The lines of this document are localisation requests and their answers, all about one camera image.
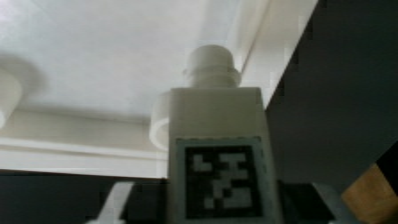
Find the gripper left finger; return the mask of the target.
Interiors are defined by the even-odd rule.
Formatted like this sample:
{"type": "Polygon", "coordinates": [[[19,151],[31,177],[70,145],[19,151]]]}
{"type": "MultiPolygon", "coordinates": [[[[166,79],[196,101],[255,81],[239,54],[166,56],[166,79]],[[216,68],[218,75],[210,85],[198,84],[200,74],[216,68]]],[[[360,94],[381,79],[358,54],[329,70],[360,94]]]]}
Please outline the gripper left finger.
{"type": "Polygon", "coordinates": [[[86,224],[127,224],[122,215],[134,186],[134,182],[118,182],[114,184],[98,217],[86,224]]]}

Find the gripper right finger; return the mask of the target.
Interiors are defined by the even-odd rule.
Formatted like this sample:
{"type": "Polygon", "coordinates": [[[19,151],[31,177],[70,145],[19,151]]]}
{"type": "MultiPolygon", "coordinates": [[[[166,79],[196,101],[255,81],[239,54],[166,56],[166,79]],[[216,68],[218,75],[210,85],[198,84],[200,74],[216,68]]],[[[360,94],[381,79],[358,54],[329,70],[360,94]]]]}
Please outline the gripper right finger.
{"type": "Polygon", "coordinates": [[[360,220],[351,212],[333,186],[322,183],[315,183],[313,186],[335,215],[335,220],[328,224],[360,224],[360,220]]]}

